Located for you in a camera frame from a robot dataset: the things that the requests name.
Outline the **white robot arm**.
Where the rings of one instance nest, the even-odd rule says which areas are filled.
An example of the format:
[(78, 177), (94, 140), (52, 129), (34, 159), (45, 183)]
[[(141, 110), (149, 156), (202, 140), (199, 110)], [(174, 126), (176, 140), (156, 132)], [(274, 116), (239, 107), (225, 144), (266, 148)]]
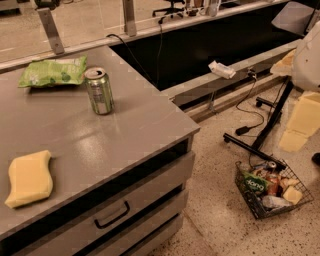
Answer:
[(296, 49), (272, 66), (271, 73), (290, 76), (293, 85), (303, 90), (279, 142), (284, 151), (299, 151), (320, 128), (320, 21)]

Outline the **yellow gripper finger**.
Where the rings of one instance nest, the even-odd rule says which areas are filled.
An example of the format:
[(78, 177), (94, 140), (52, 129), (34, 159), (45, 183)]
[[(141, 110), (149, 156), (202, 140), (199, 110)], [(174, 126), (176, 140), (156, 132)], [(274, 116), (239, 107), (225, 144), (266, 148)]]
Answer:
[(296, 50), (288, 52), (281, 60), (276, 62), (270, 72), (278, 76), (290, 76), (292, 73), (292, 63)]
[(320, 93), (304, 92), (297, 100), (279, 147), (287, 152), (297, 152), (320, 128)]

